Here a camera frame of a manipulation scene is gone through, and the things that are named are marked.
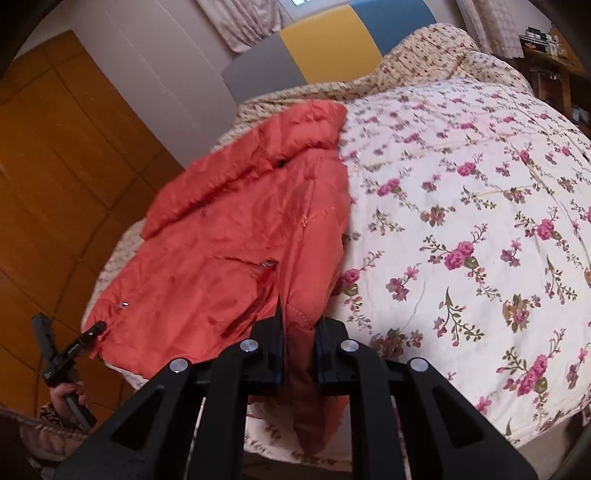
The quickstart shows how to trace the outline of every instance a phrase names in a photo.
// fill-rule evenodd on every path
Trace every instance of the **curtain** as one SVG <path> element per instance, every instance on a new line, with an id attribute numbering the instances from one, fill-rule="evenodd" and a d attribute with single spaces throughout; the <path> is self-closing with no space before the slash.
<path id="1" fill-rule="evenodd" d="M 288 17 L 278 0 L 197 0 L 233 51 L 247 51 L 279 31 Z"/>
<path id="2" fill-rule="evenodd" d="M 523 57 L 513 15 L 505 0 L 456 0 L 468 33 L 484 53 Z"/>

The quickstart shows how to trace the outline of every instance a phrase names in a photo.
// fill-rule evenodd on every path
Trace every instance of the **black handle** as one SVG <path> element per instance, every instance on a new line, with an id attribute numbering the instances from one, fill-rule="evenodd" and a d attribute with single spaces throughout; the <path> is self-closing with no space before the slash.
<path id="1" fill-rule="evenodd" d="M 82 430 L 88 433 L 92 430 L 92 427 L 96 425 L 96 417 L 92 412 L 84 405 L 80 405 L 79 397 L 77 393 L 68 393 L 64 396 L 64 400 L 70 410 L 76 417 L 78 423 L 82 426 Z"/>

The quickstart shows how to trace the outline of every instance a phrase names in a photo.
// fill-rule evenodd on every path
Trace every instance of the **silver screw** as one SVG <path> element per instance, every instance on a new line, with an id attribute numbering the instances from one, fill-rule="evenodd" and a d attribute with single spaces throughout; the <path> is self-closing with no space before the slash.
<path id="1" fill-rule="evenodd" d="M 172 362 L 170 362 L 170 369 L 178 374 L 187 369 L 189 366 L 189 362 L 187 362 L 184 358 L 175 358 Z"/>
<path id="2" fill-rule="evenodd" d="M 254 352 L 258 349 L 258 342 L 254 338 L 247 338 L 240 342 L 240 350 L 244 352 Z"/>
<path id="3" fill-rule="evenodd" d="M 347 339 L 340 343 L 340 347 L 345 352 L 353 353 L 359 350 L 359 344 L 355 340 Z"/>
<path id="4" fill-rule="evenodd" d="M 410 361 L 410 368 L 415 372 L 426 372 L 429 364 L 424 358 L 416 357 Z"/>

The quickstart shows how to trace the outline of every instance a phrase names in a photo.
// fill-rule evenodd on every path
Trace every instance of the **puffer jacket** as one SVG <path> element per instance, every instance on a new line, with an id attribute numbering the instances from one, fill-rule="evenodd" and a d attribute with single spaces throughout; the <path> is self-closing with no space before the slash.
<path id="1" fill-rule="evenodd" d="M 202 362 L 247 338 L 281 298 L 283 396 L 304 451 L 321 450 L 346 403 L 321 397 L 309 374 L 314 324 L 336 282 L 349 219 L 337 153 L 345 114 L 333 102 L 299 104 L 163 188 L 145 242 L 85 324 L 108 324 L 95 353 L 151 378 L 173 358 Z"/>

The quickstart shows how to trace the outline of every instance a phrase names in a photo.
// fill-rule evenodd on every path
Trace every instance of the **hand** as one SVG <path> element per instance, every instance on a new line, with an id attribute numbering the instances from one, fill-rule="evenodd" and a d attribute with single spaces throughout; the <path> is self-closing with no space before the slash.
<path id="1" fill-rule="evenodd" d="M 78 393 L 79 395 L 78 403 L 85 406 L 88 402 L 88 395 L 86 394 L 86 387 L 82 382 L 60 383 L 57 387 L 49 389 L 49 398 L 54 410 L 62 419 L 62 421 L 65 421 L 71 425 L 78 425 L 78 420 L 76 420 L 76 417 L 64 400 L 64 397 L 67 394 L 74 392 Z"/>

